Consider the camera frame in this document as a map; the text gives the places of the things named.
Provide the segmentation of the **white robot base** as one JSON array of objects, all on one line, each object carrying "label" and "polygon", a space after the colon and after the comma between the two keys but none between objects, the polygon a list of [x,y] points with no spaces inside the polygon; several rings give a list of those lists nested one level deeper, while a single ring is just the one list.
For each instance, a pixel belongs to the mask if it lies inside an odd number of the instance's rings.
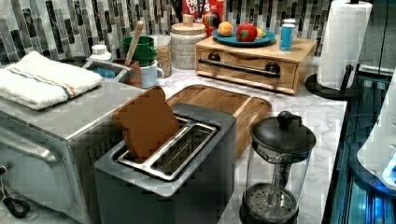
[{"label": "white robot base", "polygon": [[392,75],[378,120],[365,142],[352,147],[349,166],[361,183],[395,196],[396,81]]}]

